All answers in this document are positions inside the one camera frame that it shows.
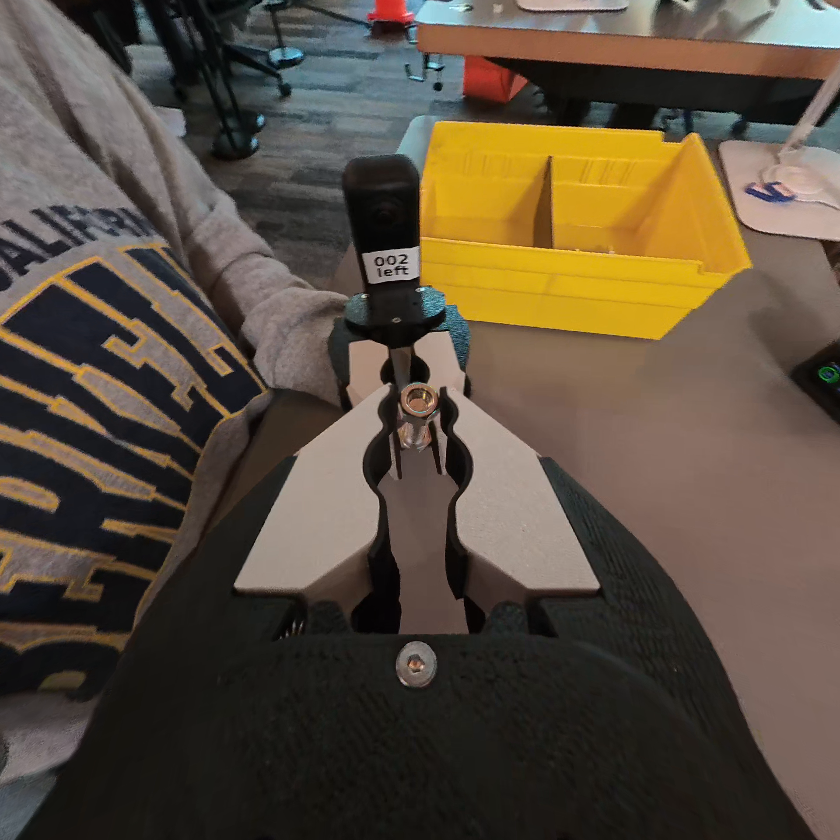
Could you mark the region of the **black office chair base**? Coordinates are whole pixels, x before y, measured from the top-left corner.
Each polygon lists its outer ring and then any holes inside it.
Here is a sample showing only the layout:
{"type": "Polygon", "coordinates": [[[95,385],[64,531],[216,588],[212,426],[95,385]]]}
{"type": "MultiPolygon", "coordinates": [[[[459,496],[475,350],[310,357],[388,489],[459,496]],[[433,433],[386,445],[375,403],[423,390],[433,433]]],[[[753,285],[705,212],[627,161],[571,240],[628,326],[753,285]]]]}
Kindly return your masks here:
{"type": "Polygon", "coordinates": [[[291,85],[284,80],[282,71],[299,67],[305,59],[300,49],[288,46],[283,38],[278,13],[288,4],[285,1],[242,2],[236,13],[230,12],[226,20],[219,24],[226,66],[238,65],[273,78],[280,99],[287,99],[292,93],[291,85]],[[247,22],[249,12],[256,7],[264,8],[269,15],[276,41],[270,48],[237,41],[233,35],[234,29],[242,28],[247,22]]]}

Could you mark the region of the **orange box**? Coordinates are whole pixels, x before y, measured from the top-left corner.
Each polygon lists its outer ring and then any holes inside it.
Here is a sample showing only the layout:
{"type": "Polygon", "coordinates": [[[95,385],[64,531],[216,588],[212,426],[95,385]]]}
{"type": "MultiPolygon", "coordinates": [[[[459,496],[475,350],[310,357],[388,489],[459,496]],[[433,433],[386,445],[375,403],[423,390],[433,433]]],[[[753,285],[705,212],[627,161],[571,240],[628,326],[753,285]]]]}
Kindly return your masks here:
{"type": "Polygon", "coordinates": [[[504,105],[514,99],[528,84],[528,80],[523,76],[486,58],[465,57],[464,98],[504,105]]]}

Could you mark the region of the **yellow plastic divided bin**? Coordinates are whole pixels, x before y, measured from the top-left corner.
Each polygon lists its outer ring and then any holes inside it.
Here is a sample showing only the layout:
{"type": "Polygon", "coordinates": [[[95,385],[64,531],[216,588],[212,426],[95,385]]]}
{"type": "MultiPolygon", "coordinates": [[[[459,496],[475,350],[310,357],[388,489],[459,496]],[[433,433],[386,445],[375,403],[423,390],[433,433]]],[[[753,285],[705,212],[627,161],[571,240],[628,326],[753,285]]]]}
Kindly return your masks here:
{"type": "Polygon", "coordinates": [[[696,133],[439,121],[420,209],[470,321],[660,340],[752,266],[696,133]]]}

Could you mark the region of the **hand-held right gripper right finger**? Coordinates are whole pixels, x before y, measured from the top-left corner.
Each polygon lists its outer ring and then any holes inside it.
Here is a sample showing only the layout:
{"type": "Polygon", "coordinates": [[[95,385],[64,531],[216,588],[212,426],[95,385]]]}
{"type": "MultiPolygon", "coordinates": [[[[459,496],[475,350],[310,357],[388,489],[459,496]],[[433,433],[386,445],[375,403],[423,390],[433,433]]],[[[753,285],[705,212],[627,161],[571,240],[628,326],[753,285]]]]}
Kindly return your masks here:
{"type": "Polygon", "coordinates": [[[448,504],[445,570],[467,630],[498,604],[589,597],[599,582],[546,470],[553,462],[458,391],[440,394],[448,504]]]}

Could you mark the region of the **pale mat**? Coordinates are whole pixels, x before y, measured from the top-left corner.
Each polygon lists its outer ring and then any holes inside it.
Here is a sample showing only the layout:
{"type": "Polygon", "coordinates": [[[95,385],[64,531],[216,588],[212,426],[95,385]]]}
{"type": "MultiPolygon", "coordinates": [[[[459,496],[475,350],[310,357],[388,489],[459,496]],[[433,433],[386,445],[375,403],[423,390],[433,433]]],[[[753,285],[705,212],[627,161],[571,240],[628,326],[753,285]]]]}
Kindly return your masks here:
{"type": "Polygon", "coordinates": [[[629,1],[516,1],[521,11],[533,14],[621,13],[629,4],[629,1]]]}

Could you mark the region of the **clear plastic stand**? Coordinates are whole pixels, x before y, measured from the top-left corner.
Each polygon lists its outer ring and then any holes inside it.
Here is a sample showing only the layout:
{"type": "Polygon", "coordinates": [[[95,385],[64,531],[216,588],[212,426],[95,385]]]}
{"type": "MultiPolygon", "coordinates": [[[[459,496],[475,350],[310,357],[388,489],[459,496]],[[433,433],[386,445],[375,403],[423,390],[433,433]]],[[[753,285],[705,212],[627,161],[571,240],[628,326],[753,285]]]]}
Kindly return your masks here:
{"type": "Polygon", "coordinates": [[[839,65],[824,80],[813,100],[804,110],[787,140],[775,154],[775,162],[760,174],[759,182],[781,182],[796,195],[796,202],[839,209],[838,197],[826,176],[815,164],[805,161],[805,144],[820,119],[830,109],[839,90],[839,65]]]}

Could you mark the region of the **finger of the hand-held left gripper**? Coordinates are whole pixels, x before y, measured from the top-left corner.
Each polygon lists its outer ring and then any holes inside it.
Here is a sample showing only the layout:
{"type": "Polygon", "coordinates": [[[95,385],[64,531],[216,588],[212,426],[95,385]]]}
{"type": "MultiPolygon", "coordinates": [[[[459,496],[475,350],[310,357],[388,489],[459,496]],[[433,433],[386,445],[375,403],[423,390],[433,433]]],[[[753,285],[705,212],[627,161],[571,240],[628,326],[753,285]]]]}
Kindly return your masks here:
{"type": "Polygon", "coordinates": [[[345,417],[346,433],[351,449],[358,456],[360,471],[371,473],[383,469],[388,459],[387,474],[393,480],[403,477],[399,444],[395,441],[398,419],[396,384],[382,380],[390,351],[371,340],[352,342],[350,383],[347,387],[351,411],[345,417]]]}
{"type": "MultiPolygon", "coordinates": [[[[415,343],[414,354],[427,366],[429,374],[426,382],[437,395],[445,387],[451,392],[466,392],[468,377],[460,367],[450,333],[427,334],[415,343]]],[[[427,445],[424,451],[430,454],[437,473],[446,476],[447,438],[439,411],[427,421],[426,426],[427,445]]]]}

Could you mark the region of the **wooden table with black frame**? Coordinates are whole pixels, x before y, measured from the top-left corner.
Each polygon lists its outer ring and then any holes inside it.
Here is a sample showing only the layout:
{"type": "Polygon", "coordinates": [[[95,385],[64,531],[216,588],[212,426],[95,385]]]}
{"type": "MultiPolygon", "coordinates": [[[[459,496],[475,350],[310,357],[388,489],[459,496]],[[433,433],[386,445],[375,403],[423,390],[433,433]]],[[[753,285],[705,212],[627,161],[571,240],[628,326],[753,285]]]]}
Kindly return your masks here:
{"type": "Polygon", "coordinates": [[[793,124],[838,62],[828,2],[629,2],[622,12],[532,13],[515,2],[427,2],[425,54],[478,57],[583,102],[793,124]]]}

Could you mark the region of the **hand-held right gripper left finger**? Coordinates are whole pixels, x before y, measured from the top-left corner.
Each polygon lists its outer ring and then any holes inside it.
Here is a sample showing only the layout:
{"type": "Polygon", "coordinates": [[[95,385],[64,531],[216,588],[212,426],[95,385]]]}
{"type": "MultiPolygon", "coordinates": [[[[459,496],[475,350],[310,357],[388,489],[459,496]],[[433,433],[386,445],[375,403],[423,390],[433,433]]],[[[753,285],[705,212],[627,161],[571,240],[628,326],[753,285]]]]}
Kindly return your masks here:
{"type": "Polygon", "coordinates": [[[299,451],[237,593],[334,602],[359,632],[398,632],[401,576],[379,488],[395,419],[396,389],[382,385],[299,451]]]}

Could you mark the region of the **black stand with round base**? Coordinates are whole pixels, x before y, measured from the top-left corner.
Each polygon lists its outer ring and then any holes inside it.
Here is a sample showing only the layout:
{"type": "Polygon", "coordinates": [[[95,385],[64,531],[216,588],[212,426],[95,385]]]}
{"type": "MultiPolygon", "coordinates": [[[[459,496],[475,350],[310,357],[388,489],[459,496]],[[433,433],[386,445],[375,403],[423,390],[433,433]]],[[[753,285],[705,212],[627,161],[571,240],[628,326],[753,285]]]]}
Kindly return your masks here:
{"type": "Polygon", "coordinates": [[[265,126],[258,112],[240,108],[225,55],[224,38],[204,1],[174,1],[199,75],[215,111],[218,129],[212,154],[220,161],[242,161],[259,149],[257,135],[265,126]]]}

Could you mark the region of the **black device with green light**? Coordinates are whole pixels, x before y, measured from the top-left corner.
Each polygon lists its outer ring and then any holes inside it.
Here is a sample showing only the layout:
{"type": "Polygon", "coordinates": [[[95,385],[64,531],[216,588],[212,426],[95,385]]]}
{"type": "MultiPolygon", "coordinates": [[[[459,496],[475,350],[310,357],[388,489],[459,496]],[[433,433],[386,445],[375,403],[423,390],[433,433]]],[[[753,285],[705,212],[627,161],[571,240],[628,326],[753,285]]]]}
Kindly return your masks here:
{"type": "Polygon", "coordinates": [[[839,339],[798,363],[790,378],[839,424],[839,339]]]}

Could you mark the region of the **person's left forearm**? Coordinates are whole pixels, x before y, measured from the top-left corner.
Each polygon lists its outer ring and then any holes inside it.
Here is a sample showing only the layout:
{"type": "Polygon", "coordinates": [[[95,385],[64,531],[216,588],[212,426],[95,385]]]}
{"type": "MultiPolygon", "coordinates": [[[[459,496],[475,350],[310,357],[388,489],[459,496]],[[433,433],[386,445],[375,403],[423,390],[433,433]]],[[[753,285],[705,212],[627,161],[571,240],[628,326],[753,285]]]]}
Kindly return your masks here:
{"type": "Polygon", "coordinates": [[[3,203],[128,208],[171,246],[268,386],[338,405],[345,297],[294,276],[133,81],[50,2],[2,2],[3,203]]]}

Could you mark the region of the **orange traffic cone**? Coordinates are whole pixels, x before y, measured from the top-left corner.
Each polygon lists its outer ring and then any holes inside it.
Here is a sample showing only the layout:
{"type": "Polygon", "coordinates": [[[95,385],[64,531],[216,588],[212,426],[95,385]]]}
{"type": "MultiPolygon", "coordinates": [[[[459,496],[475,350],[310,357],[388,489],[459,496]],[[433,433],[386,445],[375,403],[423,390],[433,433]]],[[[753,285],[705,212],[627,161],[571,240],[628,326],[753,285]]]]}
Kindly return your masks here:
{"type": "Polygon", "coordinates": [[[366,22],[372,30],[383,28],[406,29],[414,25],[415,15],[407,1],[373,1],[366,22]]]}

